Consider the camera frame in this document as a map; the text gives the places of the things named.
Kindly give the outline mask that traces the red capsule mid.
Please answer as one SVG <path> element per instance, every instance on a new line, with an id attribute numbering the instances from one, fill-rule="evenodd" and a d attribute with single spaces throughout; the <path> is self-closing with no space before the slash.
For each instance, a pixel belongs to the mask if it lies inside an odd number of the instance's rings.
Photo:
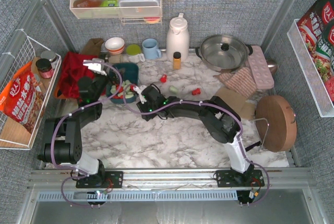
<path id="1" fill-rule="evenodd" d="M 114 96 L 112 99 L 116 99 L 116 100 L 118 100 L 118 99 L 123 99 L 123 96 Z"/>

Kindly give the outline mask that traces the teal storage basket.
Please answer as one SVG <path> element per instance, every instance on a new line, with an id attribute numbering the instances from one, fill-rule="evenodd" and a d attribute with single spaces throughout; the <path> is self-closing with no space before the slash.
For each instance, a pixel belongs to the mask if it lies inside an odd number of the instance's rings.
<path id="1" fill-rule="evenodd" d="M 133 103 L 137 99 L 137 94 L 134 92 L 134 85 L 138 85 L 139 67 L 135 63 L 117 63 L 113 67 L 118 70 L 122 77 L 122 83 L 118 75 L 111 69 L 109 72 L 110 83 L 106 86 L 106 96 L 109 97 L 116 93 L 119 86 L 121 89 L 114 97 L 110 99 L 114 104 L 123 104 L 123 98 L 127 103 Z"/>

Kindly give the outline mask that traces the striped pink cloth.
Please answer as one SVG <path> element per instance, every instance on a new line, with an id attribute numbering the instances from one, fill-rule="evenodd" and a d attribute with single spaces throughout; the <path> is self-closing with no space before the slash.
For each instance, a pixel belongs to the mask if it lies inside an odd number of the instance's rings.
<path id="1" fill-rule="evenodd" d="M 228 89 L 248 99 L 257 91 L 257 86 L 248 67 L 242 67 L 236 73 L 222 73 L 214 75 L 214 77 Z"/>

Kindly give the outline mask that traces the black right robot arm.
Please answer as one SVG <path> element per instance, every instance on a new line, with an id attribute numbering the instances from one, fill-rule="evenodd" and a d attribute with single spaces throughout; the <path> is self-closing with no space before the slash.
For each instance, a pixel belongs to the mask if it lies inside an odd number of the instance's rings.
<path id="1" fill-rule="evenodd" d="M 177 117 L 200 120 L 211 137 L 225 147 L 234 179 L 238 183 L 250 179 L 254 165 L 242 144 L 241 118 L 220 97 L 213 96 L 205 101 L 186 101 L 175 96 L 166 98 L 155 85 L 134 86 L 134 91 L 139 95 L 137 107 L 144 120 L 156 116 L 163 120 Z"/>

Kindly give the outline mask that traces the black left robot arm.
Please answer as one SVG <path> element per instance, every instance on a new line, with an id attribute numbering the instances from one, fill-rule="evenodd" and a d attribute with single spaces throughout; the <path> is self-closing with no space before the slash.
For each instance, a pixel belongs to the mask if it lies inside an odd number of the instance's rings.
<path id="1" fill-rule="evenodd" d="M 66 166 L 87 176 L 99 173 L 102 163 L 82 149 L 81 129 L 100 118 L 102 103 L 99 98 L 109 81 L 104 75 L 79 79 L 78 109 L 66 116 L 45 120 L 39 160 L 56 167 Z"/>

